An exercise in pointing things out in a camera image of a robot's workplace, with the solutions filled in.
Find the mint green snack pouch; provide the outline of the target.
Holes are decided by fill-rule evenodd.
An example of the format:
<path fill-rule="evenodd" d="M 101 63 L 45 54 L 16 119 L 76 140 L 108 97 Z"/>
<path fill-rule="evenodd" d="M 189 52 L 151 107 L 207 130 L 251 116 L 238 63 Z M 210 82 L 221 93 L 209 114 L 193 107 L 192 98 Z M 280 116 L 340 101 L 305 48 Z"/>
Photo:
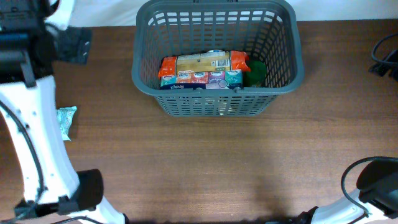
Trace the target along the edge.
<path fill-rule="evenodd" d="M 69 137 L 69 129 L 73 122 L 73 116 L 77 111 L 76 106 L 59 108 L 57 110 L 57 119 L 60 126 L 62 139 L 64 141 L 71 141 Z"/>

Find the green lid jar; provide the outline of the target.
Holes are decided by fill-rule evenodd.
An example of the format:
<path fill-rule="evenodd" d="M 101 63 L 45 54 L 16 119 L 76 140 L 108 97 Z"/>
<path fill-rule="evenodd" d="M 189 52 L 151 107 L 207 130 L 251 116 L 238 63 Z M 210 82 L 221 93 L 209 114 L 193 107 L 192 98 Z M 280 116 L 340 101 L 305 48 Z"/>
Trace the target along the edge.
<path fill-rule="evenodd" d="M 258 60 L 250 60 L 247 66 L 251 69 L 243 76 L 244 87 L 259 88 L 262 86 L 267 76 L 267 67 L 264 63 Z"/>

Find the orange biscuit packet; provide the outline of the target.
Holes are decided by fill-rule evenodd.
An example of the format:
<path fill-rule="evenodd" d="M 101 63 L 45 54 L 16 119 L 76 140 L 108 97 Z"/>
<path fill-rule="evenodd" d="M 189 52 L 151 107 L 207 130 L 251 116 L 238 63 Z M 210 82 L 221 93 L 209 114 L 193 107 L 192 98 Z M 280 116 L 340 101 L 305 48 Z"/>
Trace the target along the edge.
<path fill-rule="evenodd" d="M 201 54 L 179 55 L 162 59 L 158 77 L 177 75 L 181 73 L 217 72 L 226 70 L 241 70 L 250 72 L 246 52 L 219 51 Z"/>

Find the blue biscuit box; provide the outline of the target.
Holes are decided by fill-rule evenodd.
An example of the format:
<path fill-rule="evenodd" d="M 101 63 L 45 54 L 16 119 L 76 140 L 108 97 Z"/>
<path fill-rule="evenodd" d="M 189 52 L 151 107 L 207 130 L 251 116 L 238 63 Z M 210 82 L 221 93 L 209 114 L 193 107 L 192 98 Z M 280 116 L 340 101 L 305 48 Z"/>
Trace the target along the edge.
<path fill-rule="evenodd" d="M 166 75 L 160 78 L 161 90 L 176 89 L 242 89 L 243 72 L 241 70 L 227 70 L 218 72 L 197 72 Z"/>

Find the blue round tin can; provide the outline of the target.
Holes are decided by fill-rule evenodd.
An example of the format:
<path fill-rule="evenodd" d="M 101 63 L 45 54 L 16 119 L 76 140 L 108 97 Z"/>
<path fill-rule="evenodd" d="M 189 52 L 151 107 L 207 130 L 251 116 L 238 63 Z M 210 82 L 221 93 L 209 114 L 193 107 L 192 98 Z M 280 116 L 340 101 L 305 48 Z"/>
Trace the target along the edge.
<path fill-rule="evenodd" d="M 224 51 L 220 50 L 220 49 L 214 49 L 214 50 L 207 51 L 207 53 L 213 53 L 213 52 L 224 52 Z"/>

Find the beige brown snack bag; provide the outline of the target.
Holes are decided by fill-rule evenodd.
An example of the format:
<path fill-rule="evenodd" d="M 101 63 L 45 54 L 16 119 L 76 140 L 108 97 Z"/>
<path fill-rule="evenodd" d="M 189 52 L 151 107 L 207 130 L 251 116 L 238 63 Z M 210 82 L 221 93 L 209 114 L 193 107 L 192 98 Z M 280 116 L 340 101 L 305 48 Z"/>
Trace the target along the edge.
<path fill-rule="evenodd" d="M 216 114 L 223 116 L 227 115 L 229 112 L 232 112 L 231 101 L 227 96 L 221 96 L 218 98 L 216 104 Z"/>

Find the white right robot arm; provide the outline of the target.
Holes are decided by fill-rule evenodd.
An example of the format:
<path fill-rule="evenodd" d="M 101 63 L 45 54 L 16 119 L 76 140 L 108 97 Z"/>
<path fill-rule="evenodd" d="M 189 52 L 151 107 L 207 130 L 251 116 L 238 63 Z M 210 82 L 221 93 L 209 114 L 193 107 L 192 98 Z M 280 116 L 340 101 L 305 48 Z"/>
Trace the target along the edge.
<path fill-rule="evenodd" d="M 356 188 L 347 192 L 345 180 L 360 164 L 367 166 L 358 176 Z M 346 168 L 340 180 L 343 197 L 304 213 L 305 223 L 369 223 L 397 218 L 397 158 L 373 156 Z"/>

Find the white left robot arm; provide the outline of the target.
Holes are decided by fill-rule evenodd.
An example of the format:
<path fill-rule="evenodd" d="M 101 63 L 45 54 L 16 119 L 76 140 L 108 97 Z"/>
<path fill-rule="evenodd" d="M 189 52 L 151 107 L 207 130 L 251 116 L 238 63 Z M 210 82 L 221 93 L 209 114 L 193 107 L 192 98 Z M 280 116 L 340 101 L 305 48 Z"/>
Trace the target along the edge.
<path fill-rule="evenodd" d="M 57 213 L 67 222 L 127 223 L 97 169 L 76 171 L 57 120 L 53 62 L 86 63 L 91 32 L 72 27 L 74 1 L 1 2 L 1 114 L 22 171 L 11 223 Z"/>

